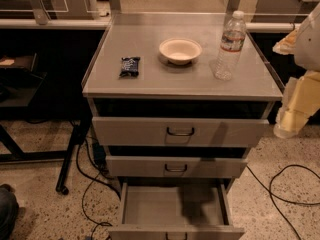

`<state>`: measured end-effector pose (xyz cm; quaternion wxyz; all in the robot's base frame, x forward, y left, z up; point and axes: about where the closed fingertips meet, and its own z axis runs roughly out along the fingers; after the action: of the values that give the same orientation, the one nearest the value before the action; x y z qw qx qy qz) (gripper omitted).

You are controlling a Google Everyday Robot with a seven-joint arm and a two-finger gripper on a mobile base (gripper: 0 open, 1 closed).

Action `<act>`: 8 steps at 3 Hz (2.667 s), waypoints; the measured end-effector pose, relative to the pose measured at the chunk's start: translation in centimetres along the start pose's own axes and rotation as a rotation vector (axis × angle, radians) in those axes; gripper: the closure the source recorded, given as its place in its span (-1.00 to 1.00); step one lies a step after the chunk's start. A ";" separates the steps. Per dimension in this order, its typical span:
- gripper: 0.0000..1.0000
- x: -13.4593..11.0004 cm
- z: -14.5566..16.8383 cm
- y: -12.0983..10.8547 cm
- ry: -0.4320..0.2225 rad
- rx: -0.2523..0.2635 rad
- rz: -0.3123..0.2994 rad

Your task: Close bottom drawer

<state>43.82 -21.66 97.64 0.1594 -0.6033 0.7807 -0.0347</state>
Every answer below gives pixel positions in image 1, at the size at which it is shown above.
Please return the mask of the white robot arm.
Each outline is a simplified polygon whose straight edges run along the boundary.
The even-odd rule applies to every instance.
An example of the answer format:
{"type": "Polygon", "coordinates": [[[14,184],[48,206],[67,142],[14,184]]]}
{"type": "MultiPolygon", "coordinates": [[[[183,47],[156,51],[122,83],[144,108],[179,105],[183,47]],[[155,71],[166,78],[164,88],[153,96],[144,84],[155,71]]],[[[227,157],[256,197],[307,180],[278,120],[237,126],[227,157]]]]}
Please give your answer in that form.
{"type": "Polygon", "coordinates": [[[320,109],[320,5],[298,29],[277,42],[273,51],[281,55],[292,54],[295,64],[306,70],[299,79],[291,77],[285,85],[273,129],[277,137],[291,138],[320,109]]]}

